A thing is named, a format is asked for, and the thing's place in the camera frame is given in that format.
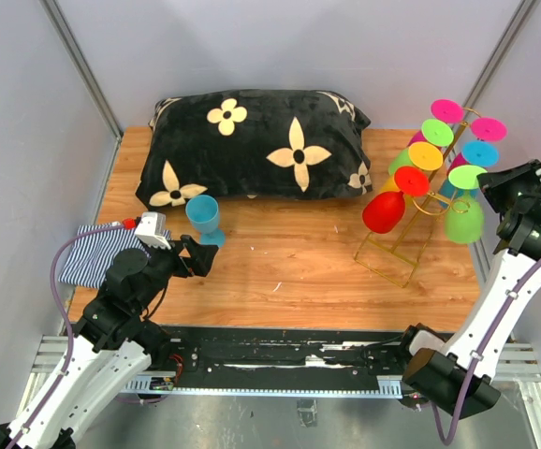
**black pillow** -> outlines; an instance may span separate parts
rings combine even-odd
[[[372,189],[370,120],[330,91],[224,91],[156,104],[136,195],[149,210],[202,193],[322,199]]]

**gray floor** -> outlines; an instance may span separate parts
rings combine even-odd
[[[534,449],[514,384],[491,410],[461,422],[452,448]],[[157,406],[111,404],[78,449],[435,449],[431,409],[392,399],[321,398],[316,427],[304,427],[296,398],[174,396]]]

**gold metal stand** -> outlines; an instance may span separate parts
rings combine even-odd
[[[464,109],[469,111],[469,112],[472,112],[477,117],[481,117],[481,115],[478,112],[476,112],[474,109],[471,109],[471,108],[464,108]],[[465,120],[462,120],[460,122],[460,128],[456,131],[456,134],[454,135],[453,141],[449,144],[446,151],[443,153],[444,161],[447,159],[449,154],[452,152],[452,150],[454,149],[454,146],[456,145],[456,143],[458,143],[458,140],[460,139],[461,135],[466,130],[466,128],[468,128],[468,126],[470,126],[470,124],[468,122],[466,122]],[[434,170],[433,172],[431,172],[431,174],[429,175],[429,181],[433,180],[433,178],[436,176],[437,172],[440,169],[441,168],[438,168],[438,169]],[[414,215],[412,216],[412,218],[410,219],[408,224],[405,226],[405,228],[403,229],[401,234],[396,238],[395,242],[391,246],[387,246],[384,243],[378,241],[377,239],[375,239],[373,237],[374,232],[370,232],[370,233],[367,234],[367,236],[364,238],[364,240],[360,243],[360,245],[358,247],[358,250],[356,251],[356,254],[354,254],[354,260],[356,262],[358,262],[359,264],[361,264],[363,267],[375,272],[379,276],[384,277],[385,279],[393,282],[394,284],[400,286],[401,288],[406,287],[410,283],[410,281],[412,280],[412,277],[414,276],[414,273],[416,272],[416,270],[418,269],[418,267],[420,265],[420,258],[424,254],[425,250],[427,249],[427,246],[429,245],[429,242],[431,241],[432,233],[434,231],[435,224],[436,224],[437,220],[439,219],[439,217],[441,217],[443,214],[445,214],[447,212],[447,209],[450,208],[450,207],[453,208],[454,211],[456,211],[456,212],[464,213],[464,210],[455,210],[455,208],[453,206],[454,203],[457,202],[457,201],[462,201],[463,202],[463,200],[461,200],[461,199],[458,199],[458,200],[454,201],[454,198],[456,197],[456,193],[457,193],[457,190],[454,191],[454,194],[453,194],[453,196],[451,198],[446,198],[446,197],[441,196],[439,194],[436,194],[434,192],[430,192],[427,195],[427,197],[424,199],[424,201],[422,202],[422,204],[420,206],[416,203],[416,199],[412,198],[412,202],[413,202],[414,206],[417,208],[417,211],[414,213]],[[446,203],[447,207],[443,208],[442,210],[440,210],[438,212],[428,211],[426,208],[430,205],[430,203],[433,200],[438,200],[440,202]],[[416,257],[416,260],[412,260],[410,257],[406,256],[405,254],[398,253],[397,250],[398,250],[398,247],[402,244],[403,240],[406,238],[406,236],[410,233],[410,230],[412,230],[414,225],[417,223],[418,219],[422,216],[422,214],[428,215],[428,216],[431,217],[429,235],[423,241],[422,247],[420,248],[420,251],[419,251],[419,253],[418,253],[417,257]],[[410,272],[408,277],[403,282],[400,282],[399,280],[394,279],[393,277],[386,274],[385,271],[381,270],[380,268],[371,267],[369,264],[367,264],[363,260],[360,260],[360,253],[362,252],[362,250],[364,249],[364,247],[365,247],[365,245],[367,243],[371,243],[375,248],[381,250],[385,254],[390,254],[391,256],[393,256],[393,257],[397,258],[398,260],[402,261],[403,263],[409,265],[412,268],[412,271]]]

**wooden surface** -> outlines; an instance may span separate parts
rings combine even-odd
[[[387,178],[388,163],[413,134],[365,131],[375,190]],[[148,127],[126,130],[100,223],[139,216],[145,210],[134,193],[150,138]],[[407,288],[371,273],[354,261],[353,254],[367,235],[360,214],[373,195],[323,201],[221,199],[227,244],[216,256],[211,274],[172,278],[154,320],[177,325],[374,330],[405,329],[422,322],[437,330],[457,330],[478,296],[468,248],[447,241],[443,224],[438,223]],[[174,238],[197,237],[184,207],[169,210],[167,217]],[[428,232],[428,223],[421,221],[415,232]],[[413,251],[419,241],[419,236],[411,235],[402,250]],[[389,272],[407,272],[403,264],[378,250],[369,248],[364,257]],[[80,318],[94,296],[95,290],[78,287],[69,312],[72,320]]]

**striped cloth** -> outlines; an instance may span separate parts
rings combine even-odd
[[[79,228],[78,234],[110,224],[86,225]],[[143,249],[134,229],[115,229],[87,236],[73,243],[59,281],[83,287],[99,288],[104,282],[106,270],[118,252],[127,248]],[[164,231],[169,239],[170,232]]]

